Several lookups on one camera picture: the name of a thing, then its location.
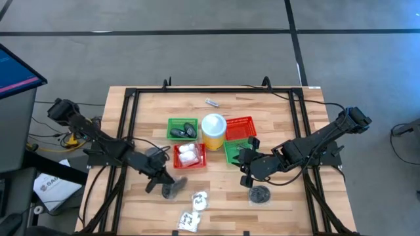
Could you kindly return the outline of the black aluminium table frame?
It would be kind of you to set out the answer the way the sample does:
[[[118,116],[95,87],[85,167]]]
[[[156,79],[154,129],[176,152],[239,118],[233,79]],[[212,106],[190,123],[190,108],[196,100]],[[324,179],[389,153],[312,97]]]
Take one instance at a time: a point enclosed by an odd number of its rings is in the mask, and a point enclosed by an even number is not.
[[[210,99],[218,108],[205,103]],[[78,235],[189,236],[177,228],[183,212],[192,212],[192,196],[206,191],[208,207],[201,211],[198,235],[334,235],[355,236],[352,211],[339,174],[319,167],[321,156],[306,168],[276,172],[267,182],[243,187],[240,168],[226,162],[221,148],[205,148],[207,164],[201,168],[174,168],[175,145],[167,139],[169,118],[198,119],[197,140],[203,143],[201,122],[210,114],[225,120],[251,116],[260,141],[258,152],[320,130],[329,121],[320,90],[303,87],[112,87],[102,118],[102,131],[123,138],[146,151],[166,147],[166,169],[174,178],[187,178],[174,199],[157,185],[146,193],[149,179],[124,164],[93,165],[87,177]]]

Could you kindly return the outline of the red plastic mesh basket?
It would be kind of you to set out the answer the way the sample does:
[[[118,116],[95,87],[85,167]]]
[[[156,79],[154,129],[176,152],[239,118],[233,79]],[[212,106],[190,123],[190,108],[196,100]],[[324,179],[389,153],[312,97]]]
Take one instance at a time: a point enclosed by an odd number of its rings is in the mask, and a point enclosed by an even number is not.
[[[257,135],[251,116],[228,119],[226,124],[226,140],[239,140]]]
[[[182,167],[181,163],[179,161],[179,151],[178,151],[178,147],[181,145],[175,145],[173,146],[174,148],[174,158],[173,158],[173,167],[174,168],[180,168],[180,169],[186,169],[186,168],[201,168],[201,167],[205,167],[207,164],[207,160],[206,160],[206,152],[205,152],[205,145],[201,144],[201,143],[196,143],[196,147],[198,149],[198,155],[200,156],[201,161],[199,163],[196,163],[194,165],[191,165],[189,167]]]

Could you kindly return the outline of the clear bag of white cotton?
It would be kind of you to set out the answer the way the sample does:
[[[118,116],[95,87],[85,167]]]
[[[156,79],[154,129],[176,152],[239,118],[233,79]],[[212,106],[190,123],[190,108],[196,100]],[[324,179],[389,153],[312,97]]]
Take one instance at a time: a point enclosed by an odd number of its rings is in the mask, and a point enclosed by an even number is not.
[[[189,167],[201,161],[200,156],[195,151],[180,153],[178,158],[182,167]]]
[[[198,153],[196,143],[194,142],[179,146],[178,151],[180,154],[187,154],[188,152],[192,152],[194,155],[196,155]]]

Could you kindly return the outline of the black computer mouse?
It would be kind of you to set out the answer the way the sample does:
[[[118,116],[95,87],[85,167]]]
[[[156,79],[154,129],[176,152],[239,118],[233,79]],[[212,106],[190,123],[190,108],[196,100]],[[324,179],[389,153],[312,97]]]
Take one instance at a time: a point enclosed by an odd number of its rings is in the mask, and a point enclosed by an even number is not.
[[[22,215],[13,213],[0,223],[0,236],[13,236],[22,224]]]

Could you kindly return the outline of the gray chair base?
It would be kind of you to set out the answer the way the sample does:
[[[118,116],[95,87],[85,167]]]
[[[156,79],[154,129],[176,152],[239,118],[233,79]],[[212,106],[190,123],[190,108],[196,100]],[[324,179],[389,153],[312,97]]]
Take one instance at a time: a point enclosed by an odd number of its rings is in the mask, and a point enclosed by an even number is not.
[[[402,123],[395,125],[391,129],[393,136],[401,136],[405,133],[413,132],[418,139],[420,139],[420,119],[416,119],[410,123]]]

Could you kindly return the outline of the monitor with blue screen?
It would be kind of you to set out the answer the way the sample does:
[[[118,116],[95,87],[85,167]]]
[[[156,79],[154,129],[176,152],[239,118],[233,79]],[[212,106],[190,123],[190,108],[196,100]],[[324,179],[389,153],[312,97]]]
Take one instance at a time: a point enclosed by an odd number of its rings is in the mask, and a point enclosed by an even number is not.
[[[46,78],[0,43],[0,100],[47,83]]]

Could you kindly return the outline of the black desk crossbar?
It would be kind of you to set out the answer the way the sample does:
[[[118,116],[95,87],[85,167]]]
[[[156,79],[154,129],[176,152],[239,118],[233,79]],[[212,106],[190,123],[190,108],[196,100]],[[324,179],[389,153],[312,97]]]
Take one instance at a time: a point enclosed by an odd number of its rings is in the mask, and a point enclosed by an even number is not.
[[[23,167],[33,167],[38,172],[58,177],[75,184],[85,185],[88,174],[58,162],[52,161],[32,151],[24,152]]]

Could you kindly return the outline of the green plastic mesh basket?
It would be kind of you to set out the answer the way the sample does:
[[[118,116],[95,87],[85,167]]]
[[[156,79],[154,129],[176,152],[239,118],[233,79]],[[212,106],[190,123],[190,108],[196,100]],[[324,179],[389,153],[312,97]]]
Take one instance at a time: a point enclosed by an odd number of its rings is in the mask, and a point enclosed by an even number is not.
[[[174,128],[184,130],[185,123],[190,123],[194,127],[195,131],[198,131],[198,119],[196,118],[169,118],[167,123],[167,139],[176,141],[196,140],[197,138],[180,138],[171,134],[171,130]]]
[[[259,140],[249,140],[248,138],[231,140],[224,142],[224,152],[226,155],[226,162],[230,164],[239,164],[237,157],[242,149],[259,149]]]

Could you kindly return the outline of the cotton pack bag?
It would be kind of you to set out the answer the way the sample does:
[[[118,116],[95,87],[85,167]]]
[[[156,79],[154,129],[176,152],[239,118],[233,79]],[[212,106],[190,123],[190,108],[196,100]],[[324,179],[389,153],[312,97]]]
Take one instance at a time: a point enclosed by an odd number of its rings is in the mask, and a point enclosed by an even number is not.
[[[183,212],[177,224],[177,228],[196,233],[201,221],[199,212]]]
[[[208,194],[206,191],[199,191],[192,196],[192,206],[195,211],[203,211],[208,207]]]

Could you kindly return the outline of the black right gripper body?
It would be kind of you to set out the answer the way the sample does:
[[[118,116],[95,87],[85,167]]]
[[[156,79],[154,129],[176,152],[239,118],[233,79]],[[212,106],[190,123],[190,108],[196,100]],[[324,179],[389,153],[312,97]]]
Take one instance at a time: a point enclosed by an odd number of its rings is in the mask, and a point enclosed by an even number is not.
[[[240,185],[243,187],[253,187],[253,178],[251,173],[251,162],[258,156],[256,150],[259,148],[260,141],[254,136],[248,138],[250,148],[241,148],[239,155],[236,156],[237,166],[244,175],[240,179]]]

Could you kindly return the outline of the white paper booklet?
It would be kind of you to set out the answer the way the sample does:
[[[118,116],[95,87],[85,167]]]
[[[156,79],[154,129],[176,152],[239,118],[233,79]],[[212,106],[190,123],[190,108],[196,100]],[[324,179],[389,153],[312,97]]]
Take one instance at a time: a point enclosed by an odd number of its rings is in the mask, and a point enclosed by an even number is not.
[[[33,190],[47,210],[54,211],[81,187],[81,184],[41,173],[34,181]]]

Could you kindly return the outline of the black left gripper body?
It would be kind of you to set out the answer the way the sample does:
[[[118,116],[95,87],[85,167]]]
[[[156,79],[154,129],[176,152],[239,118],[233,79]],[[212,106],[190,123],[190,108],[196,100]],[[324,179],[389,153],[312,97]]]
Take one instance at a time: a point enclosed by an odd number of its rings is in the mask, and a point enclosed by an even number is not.
[[[166,169],[167,158],[163,151],[155,151],[152,155],[148,156],[146,163],[146,170],[144,174],[147,175],[149,182],[146,185],[146,193],[150,193],[159,183],[158,178],[163,176]]]

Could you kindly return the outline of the yellow disinfecting wipes canister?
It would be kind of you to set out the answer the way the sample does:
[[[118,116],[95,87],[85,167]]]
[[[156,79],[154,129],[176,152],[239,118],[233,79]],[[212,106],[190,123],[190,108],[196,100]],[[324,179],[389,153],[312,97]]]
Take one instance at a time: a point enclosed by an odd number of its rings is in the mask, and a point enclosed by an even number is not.
[[[211,151],[222,147],[226,136],[227,122],[222,115],[210,113],[201,122],[202,139],[205,147]]]

